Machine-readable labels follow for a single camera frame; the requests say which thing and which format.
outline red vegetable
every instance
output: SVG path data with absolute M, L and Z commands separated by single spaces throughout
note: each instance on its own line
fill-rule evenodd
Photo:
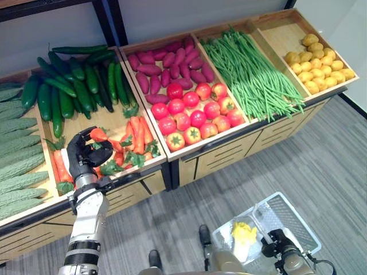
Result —
M 161 89 L 161 81 L 158 76 L 150 77 L 150 94 L 155 95 Z
M 144 94 L 149 93 L 149 81 L 145 74 L 138 72 L 136 75 L 136 80 Z
M 108 136 L 101 128 L 94 128 L 89 135 L 95 142 L 105 142 L 108 139 Z
M 159 76 L 162 73 L 162 69 L 157 65 L 140 65 L 137 68 L 138 72 L 142 72 L 147 76 Z

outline cucumber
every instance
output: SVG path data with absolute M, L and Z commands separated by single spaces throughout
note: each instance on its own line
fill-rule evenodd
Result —
M 51 64 L 55 67 L 55 69 L 70 82 L 74 81 L 74 77 L 72 76 L 68 64 L 62 60 L 56 53 L 48 52 L 48 58 L 51 61 Z
M 38 90 L 38 109 L 43 120 L 52 119 L 51 87 L 46 83 L 43 83 Z
M 91 103 L 91 98 L 88 94 L 87 87 L 85 84 L 79 80 L 74 81 L 74 87 L 76 90 L 77 98 L 80 102 L 80 105 L 87 111 L 92 111 L 93 106 Z
M 98 63 L 102 63 L 105 60 L 112 59 L 115 57 L 116 53 L 114 50 L 101 50 L 90 55 L 85 61 L 90 65 L 96 65 Z
M 60 138 L 63 133 L 63 121 L 61 119 L 60 101 L 58 96 L 58 90 L 52 88 L 51 92 L 51 106 L 52 106 L 52 127 L 53 134 L 56 138 Z
M 121 103 L 125 106 L 128 106 L 129 103 L 125 87 L 122 81 L 122 68 L 120 63 L 117 63 L 115 65 L 115 81 L 116 81 L 117 94 L 119 96 Z
M 85 79 L 84 71 L 83 71 L 79 61 L 75 57 L 71 57 L 69 59 L 69 66 L 70 66 L 70 70 L 71 70 L 71 73 L 73 74 L 73 76 L 75 76 L 79 80 L 84 80 Z
M 112 102 L 111 102 L 110 96 L 109 96 L 108 92 L 106 91 L 106 88 L 105 88 L 105 86 L 102 82 L 101 75 L 98 71 L 98 66 L 94 67 L 94 71 L 97 75 L 97 79 L 98 79 L 99 84 L 100 84 L 99 88 L 100 88 L 100 95 L 101 95 L 102 102 L 106 106 L 107 110 L 109 112 L 113 113 L 114 109 L 112 107 Z
M 66 119 L 71 119 L 74 115 L 74 103 L 66 93 L 59 92 L 61 114 Z
M 115 63 L 112 61 L 108 65 L 108 91 L 113 105 L 118 103 L 115 83 Z
M 101 50 L 107 50 L 107 45 L 97 45 L 92 47 L 56 47 L 52 48 L 55 53 L 65 54 L 92 54 Z

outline yellow object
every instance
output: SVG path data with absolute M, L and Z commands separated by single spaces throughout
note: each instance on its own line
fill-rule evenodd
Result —
M 332 72 L 330 76 L 334 77 L 337 80 L 338 84 L 345 82 L 345 75 L 341 72 Z
M 287 53 L 286 56 L 284 57 L 284 60 L 289 65 L 292 65 L 294 63 L 299 63 L 300 62 L 299 55 L 296 52 L 289 52 L 289 53 Z
M 308 81 L 304 85 L 306 86 L 307 90 L 309 90 L 309 92 L 313 95 L 320 91 L 319 86 L 313 81 Z
M 325 74 L 325 77 L 328 77 L 330 76 L 332 69 L 330 66 L 322 65 L 321 71 L 323 71 L 323 73 Z
M 339 72 L 344 74 L 345 80 L 350 80 L 354 77 L 354 72 L 351 69 L 341 69 Z
M 307 34 L 302 40 L 302 44 L 306 47 L 310 46 L 312 43 L 315 42 L 319 42 L 319 38 L 313 33 Z
M 310 61 L 312 58 L 312 53 L 310 52 L 301 52 L 299 54 L 299 59 L 301 62 L 306 62 L 306 61 Z
M 303 72 L 308 72 L 312 69 L 312 65 L 310 62 L 306 61 L 306 62 L 302 62 L 300 64 L 300 67 L 302 68 Z
M 299 75 L 300 73 L 302 73 L 302 67 L 298 63 L 293 64 L 291 66 L 291 69 L 297 75 Z
M 307 50 L 309 52 L 314 52 L 316 50 L 322 50 L 323 49 L 323 45 L 319 42 L 315 42 L 315 43 L 312 43 L 308 48 Z
M 340 61 L 340 60 L 335 60 L 331 64 L 331 69 L 333 71 L 335 71 L 335 70 L 341 70 L 343 67 L 344 67 L 344 63 L 342 61 Z
M 333 60 L 335 60 L 335 58 L 337 57 L 335 51 L 330 48 L 324 48 L 323 52 L 325 56 L 330 56 Z
M 324 72 L 320 69 L 312 69 L 310 70 L 310 73 L 312 73 L 314 77 L 325 78 Z
M 319 87 L 320 92 L 327 89 L 325 79 L 320 78 L 320 77 L 316 77 L 316 78 L 312 79 L 312 81 L 317 84 L 317 86 Z
M 328 88 L 332 87 L 332 86 L 335 86 L 338 84 L 338 81 L 334 78 L 334 77 L 327 77 L 325 78 L 325 83 L 327 85 Z
M 333 63 L 333 58 L 331 56 L 324 56 L 320 61 L 322 65 L 330 66 Z
M 303 83 L 312 80 L 312 78 L 314 78 L 313 74 L 310 72 L 302 72 L 298 75 L 298 78 L 300 79 L 300 81 L 302 81 Z

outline green vegetable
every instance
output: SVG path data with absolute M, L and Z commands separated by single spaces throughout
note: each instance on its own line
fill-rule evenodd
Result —
M 27 188 L 22 190 L 14 190 L 0 195 L 0 207 L 4 207 L 10 203 L 19 202 L 20 204 L 26 199 L 39 197 L 47 193 L 47 189 L 43 188 Z
M 124 171 L 124 168 L 118 166 L 114 159 L 101 166 L 101 174 L 105 176 L 112 176 L 121 171 Z
M 70 65 L 70 70 L 73 76 L 83 81 L 85 79 L 85 74 L 84 74 L 83 68 L 81 67 L 79 61 L 75 57 L 71 57 L 69 59 L 69 65 Z
M 23 148 L 32 146 L 41 141 L 40 136 L 30 135 L 19 137 L 18 139 L 13 139 L 8 142 L 0 144 L 0 154 L 2 156 L 16 152 Z
M 52 88 L 51 92 L 51 106 L 52 106 L 52 128 L 53 134 L 55 137 L 61 137 L 63 133 L 63 121 L 61 119 L 61 111 L 60 111 L 60 101 L 58 90 L 56 88 Z
M 20 160 L 28 159 L 31 156 L 42 153 L 42 145 L 36 144 L 31 147 L 24 148 L 12 154 L 8 154 L 0 158 L 0 167 L 11 165 L 12 163 L 19 162 Z
M 35 118 L 9 119 L 0 124 L 0 135 L 13 132 L 19 129 L 27 129 L 37 124 Z
M 100 52 L 101 50 L 107 50 L 107 45 L 97 45 L 92 47 L 56 47 L 52 48 L 55 53 L 65 54 L 92 54 Z
M 27 188 L 45 179 L 48 179 L 47 171 L 15 176 L 13 178 L 0 182 L 0 195 L 14 190 Z
M 44 199 L 26 199 L 19 202 L 11 203 L 0 210 L 0 220 L 11 217 L 15 214 L 23 212 L 25 210 L 34 208 L 37 205 L 40 205 Z
M 23 175 L 30 170 L 41 165 L 45 161 L 44 154 L 31 156 L 28 159 L 20 160 L 12 165 L 0 168 L 0 181 Z

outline carrot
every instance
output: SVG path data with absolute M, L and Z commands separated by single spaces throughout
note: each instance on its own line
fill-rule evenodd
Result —
M 95 142 L 105 142 L 108 136 L 101 128 L 94 128 L 90 133 L 91 139 Z
M 140 118 L 140 124 L 143 125 L 144 127 L 144 144 L 148 144 L 149 142 L 152 142 L 153 136 L 151 135 L 147 121 L 144 119 L 144 117 Z
M 73 178 L 67 172 L 65 168 L 63 157 L 61 156 L 61 151 L 57 150 L 53 153 L 53 157 L 55 159 L 56 167 L 58 170 L 58 175 L 62 182 L 73 182 Z
M 122 166 L 124 163 L 124 153 L 123 152 L 116 152 L 114 155 L 114 160 L 118 166 Z

